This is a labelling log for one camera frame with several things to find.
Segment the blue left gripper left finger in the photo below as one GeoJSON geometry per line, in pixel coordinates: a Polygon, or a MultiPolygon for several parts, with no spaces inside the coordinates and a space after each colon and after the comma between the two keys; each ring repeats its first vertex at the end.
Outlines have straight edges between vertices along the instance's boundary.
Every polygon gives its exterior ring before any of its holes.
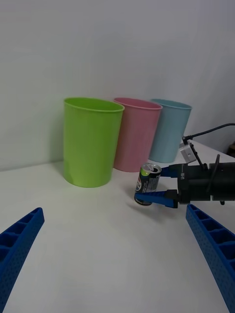
{"type": "Polygon", "coordinates": [[[27,255],[45,222],[38,207],[0,234],[0,312],[3,312],[10,293],[27,255]]]}

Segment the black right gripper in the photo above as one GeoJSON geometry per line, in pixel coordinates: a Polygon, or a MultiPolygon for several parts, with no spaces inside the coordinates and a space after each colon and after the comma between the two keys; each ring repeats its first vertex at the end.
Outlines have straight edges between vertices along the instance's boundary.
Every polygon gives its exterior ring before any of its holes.
{"type": "Polygon", "coordinates": [[[192,201],[210,201],[211,195],[207,191],[211,171],[207,164],[191,165],[173,164],[162,168],[161,177],[177,178],[177,190],[136,193],[135,198],[140,201],[156,203],[169,208],[178,208],[180,204],[192,201]]]}

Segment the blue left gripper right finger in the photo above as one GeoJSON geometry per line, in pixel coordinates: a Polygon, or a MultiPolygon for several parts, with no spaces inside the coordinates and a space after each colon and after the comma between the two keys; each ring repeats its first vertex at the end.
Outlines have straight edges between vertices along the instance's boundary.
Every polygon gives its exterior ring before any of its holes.
{"type": "Polygon", "coordinates": [[[235,312],[235,235],[189,204],[186,220],[208,263],[228,311],[235,312]]]}

